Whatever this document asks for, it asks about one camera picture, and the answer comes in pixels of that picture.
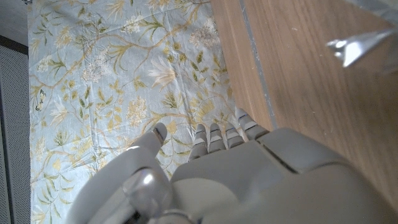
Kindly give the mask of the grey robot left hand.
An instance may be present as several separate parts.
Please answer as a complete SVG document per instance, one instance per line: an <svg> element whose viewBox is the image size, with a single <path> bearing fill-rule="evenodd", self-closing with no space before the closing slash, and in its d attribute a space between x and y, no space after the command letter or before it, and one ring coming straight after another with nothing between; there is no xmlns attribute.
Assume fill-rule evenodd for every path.
<svg viewBox="0 0 398 224"><path fill-rule="evenodd" d="M268 131L236 110L197 126L171 177L155 157L157 123L80 190L67 223L396 223L397 212L346 159L292 129Z"/></svg>

